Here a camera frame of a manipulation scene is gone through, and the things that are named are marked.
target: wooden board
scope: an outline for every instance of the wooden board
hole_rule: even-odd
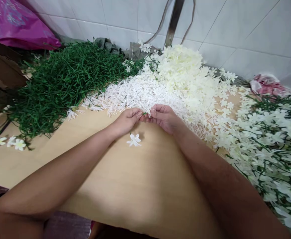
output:
[[[50,140],[37,137],[34,151],[0,147],[0,186],[12,188],[32,172],[109,125],[116,117],[92,112],[65,121]],[[114,142],[79,191],[61,210],[157,238],[222,238],[196,179],[173,138],[139,123],[140,147],[129,135]],[[17,135],[10,125],[3,135]]]

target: tile grout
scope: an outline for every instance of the tile grout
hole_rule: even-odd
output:
[[[219,16],[219,14],[221,13],[221,11],[223,10],[223,7],[225,6],[225,3],[226,3],[226,2],[227,2],[227,0],[225,0],[223,6],[222,6],[222,8],[221,8],[221,10],[218,12],[217,17],[216,17],[215,20],[213,21],[213,24],[212,24],[211,28],[208,30],[208,33],[206,34],[206,36],[205,36],[203,42],[205,42],[205,40],[206,40],[206,38],[207,38],[209,32],[211,31],[212,27],[214,26],[214,23],[216,22],[216,19],[218,18],[218,16]]]
[[[253,33],[253,31],[255,31],[255,29],[259,26],[259,24],[262,23],[262,21],[267,17],[267,15],[274,9],[274,7],[280,2],[280,0],[278,0],[278,2],[270,9],[270,11],[263,17],[263,19],[257,24],[257,26],[248,34],[248,36],[245,38],[245,40]]]

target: finger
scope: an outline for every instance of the finger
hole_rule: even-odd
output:
[[[152,109],[155,110],[155,111],[164,111],[166,105],[162,105],[162,104],[155,104]]]
[[[134,123],[136,123],[141,118],[141,116],[142,116],[142,111],[140,110],[133,117],[131,117],[131,119],[133,119]]]
[[[151,110],[151,117],[162,120],[166,117],[166,115],[155,110]]]
[[[123,113],[124,113],[125,117],[132,118],[135,114],[137,114],[139,112],[141,112],[141,110],[139,108],[131,108],[131,109],[125,110]]]

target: pile of white flowers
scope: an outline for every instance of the pile of white flowers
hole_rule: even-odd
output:
[[[275,109],[253,108],[250,89],[231,86],[234,73],[220,69],[220,80],[202,62],[202,56],[176,45],[146,57],[142,71],[104,93],[87,98],[82,106],[108,110],[112,116],[126,107],[149,112],[154,104],[166,104],[187,127],[214,148],[224,148],[224,157],[257,188],[268,206],[291,228],[291,105]],[[130,62],[124,62],[129,70]],[[230,118],[240,97],[237,119]]]

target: flower cluster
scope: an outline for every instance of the flower cluster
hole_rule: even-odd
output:
[[[248,92],[239,91],[237,120],[221,115],[208,139],[229,152],[226,159],[291,227],[291,104],[279,103],[287,100],[280,97],[257,101]]]
[[[6,144],[5,140],[7,140],[6,137],[3,138],[0,137],[0,145],[5,145]],[[18,149],[20,151],[23,151],[26,146],[24,140],[16,139],[15,136],[12,136],[8,139],[7,147],[11,147],[12,145],[15,146],[15,149]]]
[[[152,45],[150,43],[140,43],[141,52],[149,53],[151,51]]]

